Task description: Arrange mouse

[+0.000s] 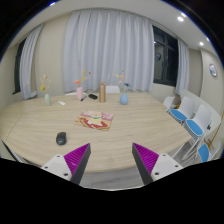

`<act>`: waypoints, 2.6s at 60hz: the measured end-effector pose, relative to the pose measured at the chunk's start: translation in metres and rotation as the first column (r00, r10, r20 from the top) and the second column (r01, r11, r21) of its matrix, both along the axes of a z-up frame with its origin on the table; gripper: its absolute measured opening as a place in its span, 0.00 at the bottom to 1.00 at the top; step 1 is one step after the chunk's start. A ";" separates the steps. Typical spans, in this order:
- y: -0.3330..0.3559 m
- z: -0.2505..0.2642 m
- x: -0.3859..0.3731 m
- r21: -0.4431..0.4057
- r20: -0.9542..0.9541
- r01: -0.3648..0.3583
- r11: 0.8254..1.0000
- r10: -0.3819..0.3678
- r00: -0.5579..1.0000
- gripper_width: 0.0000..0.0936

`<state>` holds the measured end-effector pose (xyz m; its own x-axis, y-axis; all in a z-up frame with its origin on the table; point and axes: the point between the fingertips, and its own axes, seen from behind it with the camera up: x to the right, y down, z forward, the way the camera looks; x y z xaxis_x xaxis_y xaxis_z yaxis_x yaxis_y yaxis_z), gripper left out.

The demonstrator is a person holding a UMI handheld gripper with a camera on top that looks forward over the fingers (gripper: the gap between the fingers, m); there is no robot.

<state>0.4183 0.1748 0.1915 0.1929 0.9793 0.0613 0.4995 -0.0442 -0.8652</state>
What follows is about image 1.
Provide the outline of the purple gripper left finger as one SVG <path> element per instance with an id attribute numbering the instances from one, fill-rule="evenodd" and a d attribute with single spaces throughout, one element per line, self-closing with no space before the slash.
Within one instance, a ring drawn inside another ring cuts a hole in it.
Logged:
<path id="1" fill-rule="evenodd" d="M 90 144 L 85 144 L 66 155 L 55 155 L 42 166 L 42 169 L 79 185 L 90 154 Z"/>

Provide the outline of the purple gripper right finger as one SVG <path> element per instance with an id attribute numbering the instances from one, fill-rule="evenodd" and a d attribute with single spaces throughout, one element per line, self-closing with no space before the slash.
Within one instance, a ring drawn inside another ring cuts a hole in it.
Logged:
<path id="1" fill-rule="evenodd" d="M 168 154 L 157 154 L 137 143 L 132 144 L 132 154 L 145 185 L 182 169 Z"/>

